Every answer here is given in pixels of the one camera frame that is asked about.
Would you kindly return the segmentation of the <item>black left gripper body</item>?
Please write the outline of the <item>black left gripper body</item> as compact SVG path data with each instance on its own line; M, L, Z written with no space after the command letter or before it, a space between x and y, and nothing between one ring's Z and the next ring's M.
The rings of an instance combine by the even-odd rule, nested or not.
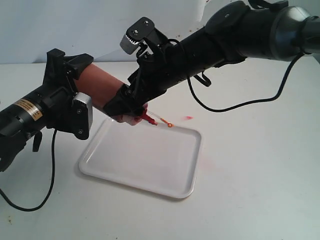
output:
M72 101L77 88L74 78L78 77L78 68L74 65L74 56L65 56L65 52L54 48L47 52L47 62L42 86L42 100L45 125L48 129L72 129Z

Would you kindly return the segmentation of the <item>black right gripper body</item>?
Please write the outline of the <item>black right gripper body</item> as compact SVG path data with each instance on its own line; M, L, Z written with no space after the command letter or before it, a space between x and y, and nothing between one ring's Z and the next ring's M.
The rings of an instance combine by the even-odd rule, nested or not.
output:
M137 52L139 68L128 78L127 107L139 110L185 80L185 40L143 38Z

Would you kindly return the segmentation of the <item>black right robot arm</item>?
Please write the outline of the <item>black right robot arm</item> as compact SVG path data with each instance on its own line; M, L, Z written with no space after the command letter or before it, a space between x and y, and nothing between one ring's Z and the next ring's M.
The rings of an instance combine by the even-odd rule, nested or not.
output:
M238 64L247 58L289 62L320 51L320 18L288 1L234 1L206 25L183 40L169 39L142 17L131 25L120 47L135 54L138 69L104 105L110 117L140 117L144 104L169 88L195 78L206 87L210 68Z

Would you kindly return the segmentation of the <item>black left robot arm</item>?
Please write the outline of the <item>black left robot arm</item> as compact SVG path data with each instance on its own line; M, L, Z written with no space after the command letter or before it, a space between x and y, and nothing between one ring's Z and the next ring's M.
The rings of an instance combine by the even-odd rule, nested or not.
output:
M89 138L93 122L90 96L79 92L75 80L94 58L87 54L66 56L54 48L47 52L42 85L0 112L0 170L5 171L29 139L37 152L42 129Z

